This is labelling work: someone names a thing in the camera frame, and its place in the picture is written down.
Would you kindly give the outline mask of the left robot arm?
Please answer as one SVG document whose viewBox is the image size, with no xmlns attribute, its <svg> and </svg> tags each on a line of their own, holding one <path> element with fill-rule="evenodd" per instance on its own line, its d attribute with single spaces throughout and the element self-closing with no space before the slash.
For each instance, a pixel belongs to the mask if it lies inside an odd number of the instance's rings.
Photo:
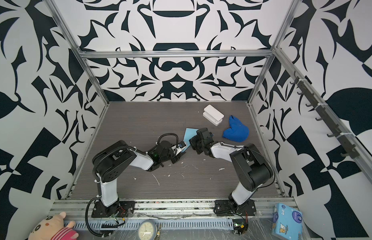
<svg viewBox="0 0 372 240">
<path fill-rule="evenodd" d="M 161 141 L 149 151 L 143 152 L 124 141 L 117 141 L 98 153 L 92 159 L 92 174 L 98 184 L 102 204 L 110 207 L 117 202 L 117 178 L 128 166 L 152 172 L 167 161 L 172 164 L 179 161 L 186 146 L 183 141 L 176 145 Z"/>
</svg>

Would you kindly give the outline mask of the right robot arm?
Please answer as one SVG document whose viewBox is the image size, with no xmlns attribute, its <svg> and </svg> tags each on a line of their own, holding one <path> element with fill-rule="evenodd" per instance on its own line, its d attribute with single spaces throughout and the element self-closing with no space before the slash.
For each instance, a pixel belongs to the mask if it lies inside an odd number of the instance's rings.
<svg viewBox="0 0 372 240">
<path fill-rule="evenodd" d="M 233 208 L 245 204 L 259 188 L 275 177 L 272 165 L 254 144 L 235 146 L 214 141 L 213 134 L 207 128 L 197 130 L 189 142 L 197 154 L 204 153 L 233 164 L 239 179 L 237 187 L 229 195 Z"/>
</svg>

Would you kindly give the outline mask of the light blue paper sheet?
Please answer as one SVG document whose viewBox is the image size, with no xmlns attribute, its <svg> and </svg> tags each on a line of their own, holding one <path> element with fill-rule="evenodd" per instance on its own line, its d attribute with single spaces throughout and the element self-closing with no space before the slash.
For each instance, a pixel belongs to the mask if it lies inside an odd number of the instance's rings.
<svg viewBox="0 0 372 240">
<path fill-rule="evenodd" d="M 190 140 L 197 135 L 197 130 L 198 129 L 186 128 L 183 140 L 186 144 L 186 147 L 182 150 L 182 152 L 185 152 L 186 149 L 191 145 Z"/>
</svg>

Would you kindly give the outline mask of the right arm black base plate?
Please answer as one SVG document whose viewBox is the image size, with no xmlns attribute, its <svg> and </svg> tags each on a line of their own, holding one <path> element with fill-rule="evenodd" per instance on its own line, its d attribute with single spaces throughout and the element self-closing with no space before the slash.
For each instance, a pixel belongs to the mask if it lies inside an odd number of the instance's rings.
<svg viewBox="0 0 372 240">
<path fill-rule="evenodd" d="M 257 209 L 253 200 L 248 200 L 242 205 L 237 205 L 232 200 L 216 200 L 213 211 L 219 217 L 235 214 L 245 217 L 246 215 L 255 216 Z"/>
</svg>

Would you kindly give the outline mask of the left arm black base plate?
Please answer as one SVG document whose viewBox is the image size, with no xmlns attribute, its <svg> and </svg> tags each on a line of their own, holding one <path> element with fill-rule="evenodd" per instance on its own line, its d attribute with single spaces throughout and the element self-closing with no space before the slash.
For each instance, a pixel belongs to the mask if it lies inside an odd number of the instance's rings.
<svg viewBox="0 0 372 240">
<path fill-rule="evenodd" d="M 133 214 L 135 210 L 135 201 L 117 201 L 109 207 L 105 207 L 101 201 L 96 201 L 91 214 L 92 218 L 117 217 L 125 218 Z"/>
</svg>

